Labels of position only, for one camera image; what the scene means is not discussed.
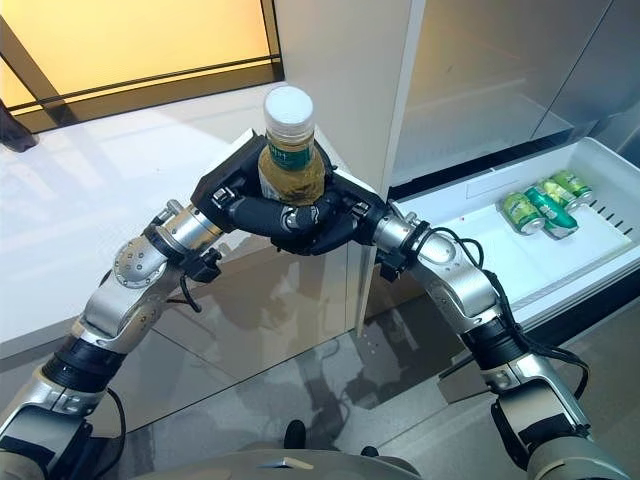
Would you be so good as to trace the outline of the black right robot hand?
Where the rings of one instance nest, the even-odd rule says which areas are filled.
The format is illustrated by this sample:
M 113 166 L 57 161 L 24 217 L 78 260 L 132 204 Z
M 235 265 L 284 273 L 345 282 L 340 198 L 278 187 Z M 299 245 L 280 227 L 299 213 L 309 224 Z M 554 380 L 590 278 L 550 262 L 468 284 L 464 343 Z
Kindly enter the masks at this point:
M 283 208 L 287 232 L 271 243 L 302 256 L 322 255 L 351 240 L 371 245 L 386 212 L 385 202 L 372 187 L 334 166 L 325 176 L 324 193 L 313 204 Z

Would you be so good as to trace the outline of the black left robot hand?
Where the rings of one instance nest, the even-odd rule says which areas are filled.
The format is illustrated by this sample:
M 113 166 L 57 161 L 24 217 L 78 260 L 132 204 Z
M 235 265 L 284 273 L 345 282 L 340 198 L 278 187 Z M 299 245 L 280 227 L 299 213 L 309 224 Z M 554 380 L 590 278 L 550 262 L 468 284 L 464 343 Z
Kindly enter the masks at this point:
M 246 131 L 201 177 L 191 203 L 225 233 L 234 230 L 270 238 L 293 238 L 309 229 L 304 212 L 262 196 L 258 174 L 264 136 Z

